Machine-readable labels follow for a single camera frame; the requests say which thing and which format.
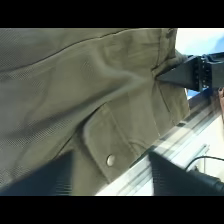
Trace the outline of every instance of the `brown garment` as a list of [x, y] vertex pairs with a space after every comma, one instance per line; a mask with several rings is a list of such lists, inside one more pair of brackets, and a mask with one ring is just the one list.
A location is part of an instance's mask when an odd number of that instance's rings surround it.
[[67, 150], [74, 195], [125, 172], [188, 114], [184, 89], [155, 81], [185, 59], [176, 32], [1, 29], [1, 186]]

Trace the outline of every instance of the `wire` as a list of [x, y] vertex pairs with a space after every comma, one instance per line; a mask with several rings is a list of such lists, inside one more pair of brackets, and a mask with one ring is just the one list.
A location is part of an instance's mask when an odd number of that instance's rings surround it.
[[185, 168], [185, 170], [187, 171], [187, 169], [190, 167], [190, 165], [198, 160], [198, 159], [216, 159], [216, 160], [220, 160], [220, 161], [223, 161], [224, 162], [224, 159], [221, 159], [221, 158], [218, 158], [218, 157], [213, 157], [213, 156], [198, 156], [196, 158], [194, 158]]

